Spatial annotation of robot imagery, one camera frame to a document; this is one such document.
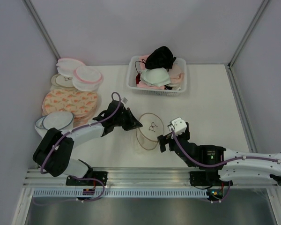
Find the beige trimmed mesh laundry bag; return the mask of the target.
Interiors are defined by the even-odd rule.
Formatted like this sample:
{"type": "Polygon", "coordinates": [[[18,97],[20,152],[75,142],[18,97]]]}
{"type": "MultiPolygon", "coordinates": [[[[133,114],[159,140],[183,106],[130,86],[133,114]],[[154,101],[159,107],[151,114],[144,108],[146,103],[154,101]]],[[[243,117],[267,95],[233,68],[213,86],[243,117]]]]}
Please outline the beige trimmed mesh laundry bag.
{"type": "Polygon", "coordinates": [[[158,136],[164,135],[164,123],[154,113],[144,113],[140,116],[139,122],[142,127],[137,128],[132,135],[134,151],[138,154],[153,151],[158,146],[158,136]]]}

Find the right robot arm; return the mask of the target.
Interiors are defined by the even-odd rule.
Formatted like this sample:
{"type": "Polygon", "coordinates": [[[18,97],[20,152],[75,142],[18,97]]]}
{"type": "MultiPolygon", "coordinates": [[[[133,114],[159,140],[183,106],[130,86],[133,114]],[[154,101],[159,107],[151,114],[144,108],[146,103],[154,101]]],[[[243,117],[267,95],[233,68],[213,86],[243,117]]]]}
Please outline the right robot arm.
{"type": "Polygon", "coordinates": [[[170,133],[158,136],[160,151],[173,151],[191,168],[202,171],[201,186],[235,184],[238,181],[273,182],[281,187],[281,152],[240,152],[215,145],[190,142],[189,124],[181,118],[168,126],[170,133]]]}

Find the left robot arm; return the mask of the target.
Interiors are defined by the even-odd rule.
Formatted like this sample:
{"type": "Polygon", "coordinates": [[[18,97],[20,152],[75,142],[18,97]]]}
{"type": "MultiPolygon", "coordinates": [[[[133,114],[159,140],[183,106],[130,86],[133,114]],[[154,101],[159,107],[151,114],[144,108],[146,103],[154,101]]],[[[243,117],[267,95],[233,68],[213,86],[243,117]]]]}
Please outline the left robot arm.
{"type": "Polygon", "coordinates": [[[92,139],[108,135],[115,127],[130,131],[143,127],[130,108],[112,100],[108,108],[94,117],[89,124],[62,132],[49,129],[33,154],[33,161],[40,166],[41,174],[58,177],[62,174],[84,186],[95,181],[93,168],[82,160],[71,157],[73,150],[92,139]]]}

